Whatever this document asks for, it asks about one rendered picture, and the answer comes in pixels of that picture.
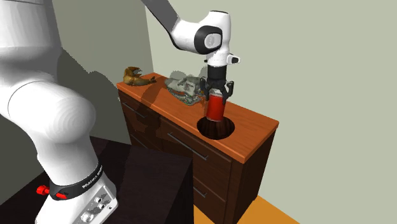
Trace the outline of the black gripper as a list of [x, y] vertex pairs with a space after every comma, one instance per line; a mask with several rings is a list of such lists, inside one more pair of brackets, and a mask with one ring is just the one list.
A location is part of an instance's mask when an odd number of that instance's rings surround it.
[[222, 94], [223, 104], [233, 94], [234, 81], [226, 80], [227, 66], [207, 66], [207, 79], [204, 77], [200, 78], [200, 89], [205, 95], [205, 100], [209, 100], [209, 92], [212, 88], [220, 89]]

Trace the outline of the red bottle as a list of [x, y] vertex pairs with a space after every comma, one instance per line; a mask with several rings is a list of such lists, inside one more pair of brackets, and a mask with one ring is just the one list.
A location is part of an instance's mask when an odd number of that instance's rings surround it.
[[225, 105], [223, 104], [221, 90], [217, 88], [210, 89], [206, 118], [213, 122], [220, 122], [223, 119], [224, 110]]

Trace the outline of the brown wooden chest of drawers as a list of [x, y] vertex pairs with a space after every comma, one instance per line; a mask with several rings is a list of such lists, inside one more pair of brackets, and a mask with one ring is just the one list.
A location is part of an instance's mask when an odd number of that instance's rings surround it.
[[156, 83], [117, 83], [133, 144], [193, 160], [193, 200], [214, 224], [237, 224], [257, 197], [279, 122], [228, 102], [224, 116], [235, 130], [225, 139], [204, 137], [197, 122], [207, 103], [188, 106], [171, 95], [165, 77]]

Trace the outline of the brown animal figure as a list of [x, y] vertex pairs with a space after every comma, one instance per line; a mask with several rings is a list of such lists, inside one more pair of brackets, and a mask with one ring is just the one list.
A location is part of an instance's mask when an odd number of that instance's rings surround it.
[[123, 82], [130, 86], [144, 86], [157, 82], [154, 76], [150, 79], [141, 78], [141, 71], [138, 67], [127, 67], [124, 71]]

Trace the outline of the dark robot stand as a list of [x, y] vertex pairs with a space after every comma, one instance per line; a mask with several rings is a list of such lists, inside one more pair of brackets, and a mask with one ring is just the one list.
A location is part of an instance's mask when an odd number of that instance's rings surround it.
[[118, 207], [103, 224], [194, 224], [192, 160], [91, 138]]

